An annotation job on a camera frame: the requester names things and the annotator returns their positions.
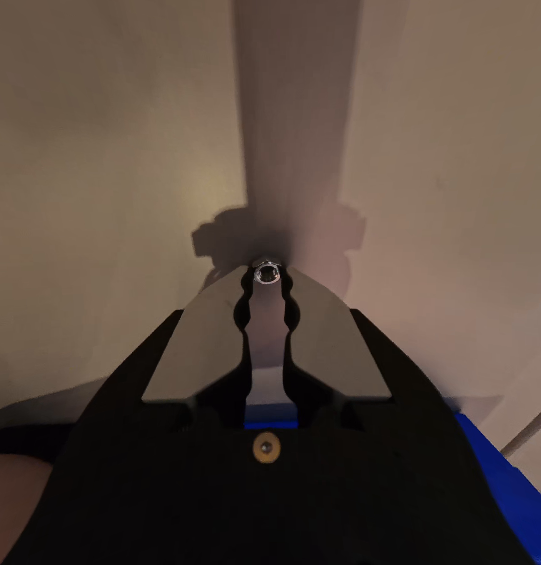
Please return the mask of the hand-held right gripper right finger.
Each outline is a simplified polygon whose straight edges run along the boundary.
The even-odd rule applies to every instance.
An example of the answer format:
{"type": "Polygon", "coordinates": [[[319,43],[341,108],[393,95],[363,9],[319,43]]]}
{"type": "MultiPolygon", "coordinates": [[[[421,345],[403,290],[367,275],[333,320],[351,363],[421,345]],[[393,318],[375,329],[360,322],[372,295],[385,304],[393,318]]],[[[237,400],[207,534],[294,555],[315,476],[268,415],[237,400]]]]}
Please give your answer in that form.
{"type": "Polygon", "coordinates": [[[305,400],[315,392],[389,401],[392,393],[345,302],[295,268],[284,270],[282,291],[288,326],[283,385],[290,398],[298,386],[305,400]]]}

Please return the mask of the blue plastic bin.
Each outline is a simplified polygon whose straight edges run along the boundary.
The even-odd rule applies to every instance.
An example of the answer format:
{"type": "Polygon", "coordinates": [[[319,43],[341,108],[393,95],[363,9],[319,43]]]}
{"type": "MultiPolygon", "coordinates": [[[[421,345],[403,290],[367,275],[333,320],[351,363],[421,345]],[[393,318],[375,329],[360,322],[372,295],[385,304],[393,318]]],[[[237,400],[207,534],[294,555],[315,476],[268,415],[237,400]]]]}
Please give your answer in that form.
{"type": "MultiPolygon", "coordinates": [[[[536,564],[541,564],[541,494],[513,467],[471,420],[455,413],[480,464],[493,498],[515,535],[536,564]]],[[[297,410],[292,403],[248,405],[245,429],[298,426],[297,410]]]]}

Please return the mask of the person's right forearm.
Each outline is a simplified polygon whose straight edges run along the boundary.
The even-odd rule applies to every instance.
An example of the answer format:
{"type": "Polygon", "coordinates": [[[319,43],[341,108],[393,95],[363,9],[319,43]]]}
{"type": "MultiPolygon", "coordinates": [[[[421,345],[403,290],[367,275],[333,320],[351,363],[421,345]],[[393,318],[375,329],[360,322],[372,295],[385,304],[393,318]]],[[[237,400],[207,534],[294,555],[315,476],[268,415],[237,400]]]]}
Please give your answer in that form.
{"type": "Polygon", "coordinates": [[[26,527],[52,469],[37,458],[0,454],[0,564],[26,527]]]}

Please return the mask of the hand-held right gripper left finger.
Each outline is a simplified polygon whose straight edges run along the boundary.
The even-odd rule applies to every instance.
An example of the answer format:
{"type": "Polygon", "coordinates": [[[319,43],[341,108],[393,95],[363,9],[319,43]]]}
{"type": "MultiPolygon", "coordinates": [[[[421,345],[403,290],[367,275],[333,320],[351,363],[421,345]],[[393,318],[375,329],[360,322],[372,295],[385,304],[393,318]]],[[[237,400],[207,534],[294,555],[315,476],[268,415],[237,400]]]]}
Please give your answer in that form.
{"type": "Polygon", "coordinates": [[[253,269],[247,265],[202,290],[183,310],[142,400],[188,400],[237,369],[252,295],[253,269]]]}

